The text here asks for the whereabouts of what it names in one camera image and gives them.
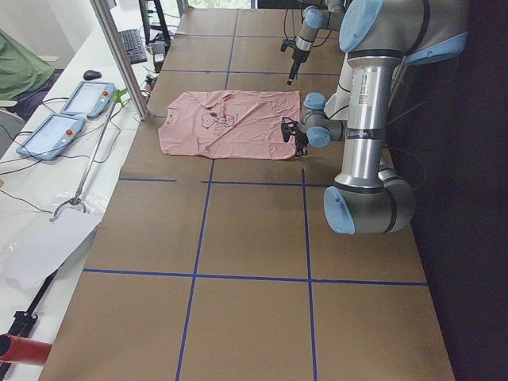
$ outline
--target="blue grid line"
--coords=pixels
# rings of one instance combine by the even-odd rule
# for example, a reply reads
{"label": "blue grid line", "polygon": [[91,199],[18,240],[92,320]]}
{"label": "blue grid line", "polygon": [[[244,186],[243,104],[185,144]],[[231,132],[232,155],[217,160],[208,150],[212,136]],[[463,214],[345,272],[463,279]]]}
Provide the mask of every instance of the blue grid line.
{"label": "blue grid line", "polygon": [[295,282],[295,283],[308,282],[308,280],[304,278],[285,278],[285,277],[250,276],[250,275],[197,274],[196,277],[204,279],[263,280],[269,282]]}
{"label": "blue grid line", "polygon": [[305,221],[305,246],[307,254],[307,279],[309,285],[309,317],[310,317],[310,339],[312,344],[312,368],[314,381],[318,381],[318,356],[316,353],[316,330],[314,325],[314,298],[312,291],[312,265],[310,259],[310,232],[309,214],[307,211],[307,193],[305,186],[305,170],[302,168],[302,193],[303,193],[303,215]]}
{"label": "blue grid line", "polygon": [[164,271],[130,271],[130,270],[107,270],[102,268],[88,268],[85,267],[83,272],[93,272],[95,274],[120,274],[120,275],[147,275],[147,276],[167,276],[179,278],[191,278],[192,274],[184,272],[164,272]]}
{"label": "blue grid line", "polygon": [[224,88],[228,88],[229,83],[229,71],[231,70],[231,63],[233,62],[233,50],[235,48],[235,40],[237,38],[237,27],[238,27],[238,15],[240,14],[240,10],[237,10],[237,18],[235,20],[235,29],[233,31],[233,41],[231,42],[231,52],[229,53],[229,64],[228,64],[228,73],[225,75],[225,85]]}
{"label": "blue grid line", "polygon": [[312,283],[335,283],[335,284],[363,284],[367,286],[408,286],[427,287],[427,282],[395,282],[384,280],[354,280],[354,279],[312,279]]}
{"label": "blue grid line", "polygon": [[[207,184],[208,180],[202,180],[201,183]],[[270,187],[301,187],[301,183],[261,183],[261,182],[250,182],[250,181],[212,181],[213,184],[218,185],[266,185]],[[326,188],[329,184],[305,184],[306,187],[317,187]]]}
{"label": "blue grid line", "polygon": [[[260,75],[287,75],[287,71],[238,71],[238,70],[185,70],[185,69],[163,69],[165,72],[174,73],[218,73],[218,74],[260,74]],[[328,77],[339,77],[340,73],[302,73],[301,75],[323,75]]]}
{"label": "blue grid line", "polygon": [[402,287],[428,286],[428,284],[425,282],[395,282],[382,280],[354,280],[354,279],[307,279],[307,278],[286,278],[286,277],[253,276],[253,275],[191,274],[185,272],[110,270],[103,268],[88,268],[88,267],[85,267],[83,269],[83,272],[93,272],[96,274],[167,276],[170,278],[178,277],[178,278],[231,279],[231,280],[263,280],[269,282],[361,284],[365,286],[402,286]]}
{"label": "blue grid line", "polygon": [[[185,34],[185,33],[176,33],[176,37],[241,37],[241,38],[277,38],[277,39],[283,39],[284,36],[248,36],[248,35],[235,35],[231,36],[229,34]],[[316,37],[316,40],[325,40],[326,37]],[[329,40],[338,40],[339,37],[329,37]]]}
{"label": "blue grid line", "polygon": [[212,178],[214,177],[214,167],[215,167],[215,160],[212,160],[212,165],[210,166],[210,183],[208,184],[208,189],[206,190],[206,200],[205,200],[205,207],[203,210],[203,218],[201,222],[201,231],[199,232],[199,241],[198,241],[198,248],[196,250],[196,261],[194,262],[194,271],[193,271],[193,277],[192,277],[192,283],[190,285],[190,293],[189,293],[189,302],[187,304],[187,314],[185,317],[185,325],[183,327],[183,334],[182,334],[182,344],[180,345],[180,354],[178,358],[178,368],[176,370],[176,377],[175,381],[180,380],[180,374],[182,371],[182,362],[183,362],[183,353],[185,351],[185,343],[187,340],[187,331],[189,329],[189,320],[191,319],[191,308],[192,308],[192,300],[194,298],[194,288],[196,284],[196,275],[198,274],[198,266],[199,266],[199,257],[201,255],[201,245],[203,242],[203,235],[205,232],[205,224],[206,224],[206,213],[208,211],[208,203],[210,201],[210,191],[212,188]]}
{"label": "blue grid line", "polygon": [[[202,180],[201,183],[208,183],[206,180]],[[217,181],[214,180],[212,184],[217,185],[266,185],[270,187],[301,187],[302,184],[298,183],[256,183],[256,182],[244,182],[244,181]]]}
{"label": "blue grid line", "polygon": [[137,179],[133,177],[120,177],[118,181],[146,181],[154,183],[176,183],[176,180],[172,179]]}

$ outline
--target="keyboard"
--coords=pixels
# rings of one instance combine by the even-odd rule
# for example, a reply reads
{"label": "keyboard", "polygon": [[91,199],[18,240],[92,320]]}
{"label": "keyboard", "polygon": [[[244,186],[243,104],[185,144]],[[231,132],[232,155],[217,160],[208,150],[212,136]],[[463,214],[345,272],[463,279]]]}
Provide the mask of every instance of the keyboard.
{"label": "keyboard", "polygon": [[138,64],[139,62],[146,62],[146,51],[141,36],[137,29],[127,29],[119,32],[121,42],[124,45],[125,51],[131,64]]}

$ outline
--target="blue joint cap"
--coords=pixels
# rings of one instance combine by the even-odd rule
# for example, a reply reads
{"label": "blue joint cap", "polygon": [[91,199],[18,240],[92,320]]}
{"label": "blue joint cap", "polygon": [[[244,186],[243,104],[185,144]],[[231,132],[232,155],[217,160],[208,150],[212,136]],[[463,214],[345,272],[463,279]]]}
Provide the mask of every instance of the blue joint cap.
{"label": "blue joint cap", "polygon": [[315,8],[307,9],[304,22],[312,29],[320,29],[325,17]]}
{"label": "blue joint cap", "polygon": [[339,34],[341,51],[352,52],[371,31],[385,0],[355,0],[344,16]]}
{"label": "blue joint cap", "polygon": [[464,51],[467,38],[468,32],[458,34],[457,36],[448,38],[438,44],[425,48],[420,52],[407,56],[406,62],[409,65],[417,66],[448,60],[458,56]]}
{"label": "blue joint cap", "polygon": [[309,110],[323,110],[326,105],[326,98],[321,93],[309,93],[305,97],[303,105]]}
{"label": "blue joint cap", "polygon": [[326,147],[332,141],[332,134],[324,127],[313,125],[307,129],[306,134],[310,145],[315,148]]}
{"label": "blue joint cap", "polygon": [[336,187],[325,190],[325,216],[328,225],[335,233],[354,234],[355,222],[341,191]]}

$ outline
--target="green cloth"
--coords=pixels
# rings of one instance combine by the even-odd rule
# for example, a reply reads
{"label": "green cloth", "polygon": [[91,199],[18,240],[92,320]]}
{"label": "green cloth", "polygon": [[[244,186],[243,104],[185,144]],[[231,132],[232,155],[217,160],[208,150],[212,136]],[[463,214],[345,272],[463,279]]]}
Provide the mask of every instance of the green cloth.
{"label": "green cloth", "polygon": [[0,99],[35,91],[54,69],[0,29]]}

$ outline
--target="cardboard table surface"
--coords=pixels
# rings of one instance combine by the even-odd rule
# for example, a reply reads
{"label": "cardboard table surface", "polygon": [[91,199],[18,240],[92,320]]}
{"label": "cardboard table surface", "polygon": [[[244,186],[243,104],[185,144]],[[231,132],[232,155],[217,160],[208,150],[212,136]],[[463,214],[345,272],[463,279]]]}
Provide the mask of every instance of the cardboard table surface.
{"label": "cardboard table surface", "polygon": [[410,228],[327,226],[342,143],[284,161],[160,151],[157,128],[186,90],[335,91],[337,35],[286,85],[283,20],[183,16],[40,379],[453,379]]}

